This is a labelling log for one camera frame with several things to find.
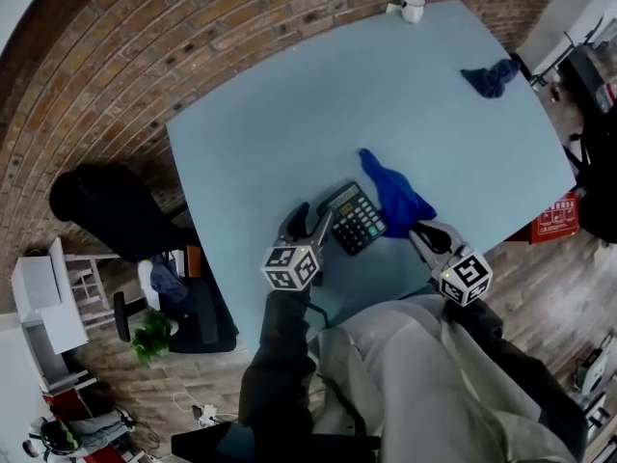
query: potted plant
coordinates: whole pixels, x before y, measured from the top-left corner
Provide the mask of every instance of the potted plant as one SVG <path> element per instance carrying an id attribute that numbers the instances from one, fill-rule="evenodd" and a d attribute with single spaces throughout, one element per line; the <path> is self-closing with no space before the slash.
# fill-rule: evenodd
<path id="1" fill-rule="evenodd" d="M 177 322 L 163 313 L 148 309 L 140 328 L 135 331 L 131 347 L 145 366 L 170 349 L 172 334 L 177 331 Z"/>

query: brick wall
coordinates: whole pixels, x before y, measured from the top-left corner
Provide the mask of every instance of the brick wall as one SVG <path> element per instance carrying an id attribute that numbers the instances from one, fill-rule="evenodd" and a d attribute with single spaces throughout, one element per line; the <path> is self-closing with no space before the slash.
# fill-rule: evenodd
<path id="1" fill-rule="evenodd" d="M 243 69 L 393 0 L 37 0 L 0 60 L 0 313 L 15 258 L 61 233 L 50 184 L 127 163 L 164 209 L 182 194 L 164 124 Z M 506 47 L 549 0 L 463 0 Z"/>

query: white mug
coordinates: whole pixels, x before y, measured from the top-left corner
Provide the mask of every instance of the white mug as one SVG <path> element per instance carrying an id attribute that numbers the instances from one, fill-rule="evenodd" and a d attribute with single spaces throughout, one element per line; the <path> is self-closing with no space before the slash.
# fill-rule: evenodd
<path id="1" fill-rule="evenodd" d="M 412 24 L 420 22 L 424 15 L 426 0 L 405 0 L 405 4 L 405 7 L 401 9 L 403 18 Z"/>

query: black sleeve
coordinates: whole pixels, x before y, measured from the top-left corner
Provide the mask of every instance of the black sleeve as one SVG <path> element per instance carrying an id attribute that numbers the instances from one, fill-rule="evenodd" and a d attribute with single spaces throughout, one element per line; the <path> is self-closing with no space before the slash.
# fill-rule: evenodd
<path id="1" fill-rule="evenodd" d="M 312 431 L 309 358 L 304 316 L 308 292 L 273 291 L 268 295 L 259 349 L 242 379 L 238 420 L 257 438 L 274 427 L 279 436 Z"/>
<path id="2" fill-rule="evenodd" d="M 546 366 L 503 339 L 503 322 L 484 301 L 461 307 L 448 300 L 445 315 L 463 326 L 491 360 L 538 403 L 543 411 L 540 423 L 564 442 L 577 461 L 582 461 L 587 420 Z"/>

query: calculator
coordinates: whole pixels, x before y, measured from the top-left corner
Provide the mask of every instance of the calculator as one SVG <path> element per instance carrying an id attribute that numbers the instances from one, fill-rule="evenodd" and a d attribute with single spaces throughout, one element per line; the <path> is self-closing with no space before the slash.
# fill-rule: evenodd
<path id="1" fill-rule="evenodd" d="M 354 256 L 386 231 L 386 223 L 359 185 L 352 181 L 317 207 L 317 214 L 334 212 L 332 233 L 344 251 Z"/>

